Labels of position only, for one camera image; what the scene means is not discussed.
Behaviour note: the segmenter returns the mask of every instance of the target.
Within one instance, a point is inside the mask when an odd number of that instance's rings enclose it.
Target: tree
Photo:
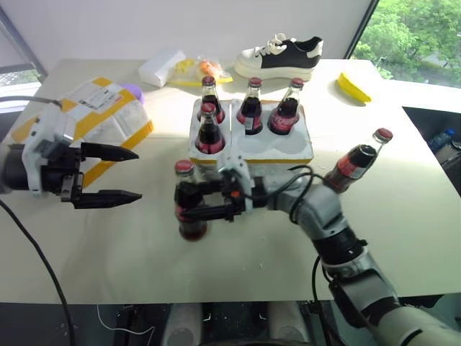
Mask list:
[[[461,87],[461,0],[381,0],[354,58],[371,60],[384,78]]]

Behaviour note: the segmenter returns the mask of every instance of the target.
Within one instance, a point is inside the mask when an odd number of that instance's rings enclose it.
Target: white table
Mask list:
[[[187,157],[191,109],[199,90],[155,89],[141,83],[142,61],[65,60],[37,93],[59,97],[95,76],[138,83],[154,133],[135,148],[139,160],[114,165],[88,190],[143,193],[129,205],[74,210],[50,196],[28,192],[1,196],[38,240],[69,303],[160,303],[311,299],[316,253],[288,215],[257,210],[236,222],[214,221],[196,243],[184,241],[173,213],[174,162]],[[359,107],[334,80],[356,74],[374,101]],[[287,80],[265,81],[265,99],[279,99]],[[221,99],[241,97],[246,80],[220,86]],[[302,104],[313,141],[313,168],[325,174],[374,129],[388,127],[394,139],[373,168],[341,196],[357,236],[402,296],[461,291],[461,202],[404,111],[367,61],[322,60],[305,85]],[[29,105],[30,116],[41,105]],[[57,303],[54,287],[33,248],[0,212],[0,301]],[[331,298],[318,279],[320,298]]]

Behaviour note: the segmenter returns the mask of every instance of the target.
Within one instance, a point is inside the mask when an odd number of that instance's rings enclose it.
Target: styrofoam bottle holder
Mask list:
[[[202,100],[194,103],[189,132],[189,156],[197,165],[204,179],[219,178],[216,161],[228,146],[232,151],[242,155],[249,165],[252,177],[276,174],[298,164],[307,164],[313,158],[310,136],[305,124],[305,114],[302,105],[298,108],[299,120],[293,125],[288,135],[281,136],[270,131],[267,122],[279,102],[261,101],[261,123],[263,129],[256,135],[246,135],[245,126],[237,120],[237,112],[243,101],[232,99],[221,101],[225,111],[225,119],[219,124],[224,136],[225,148],[216,154],[204,154],[195,147],[195,138],[200,129],[197,113]]]

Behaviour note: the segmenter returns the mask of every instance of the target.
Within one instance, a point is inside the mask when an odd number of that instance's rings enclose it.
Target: banana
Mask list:
[[[357,85],[352,83],[352,81],[344,72],[341,72],[336,81],[338,82],[338,85],[343,92],[359,100],[360,102],[365,103],[372,100],[368,94],[361,90]]]

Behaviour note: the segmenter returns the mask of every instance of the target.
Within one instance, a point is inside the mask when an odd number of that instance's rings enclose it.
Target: sneaker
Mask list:
[[[244,77],[302,78],[310,80],[322,55],[323,40],[317,36],[300,42],[277,34],[265,47],[245,49],[236,60],[235,70]]]

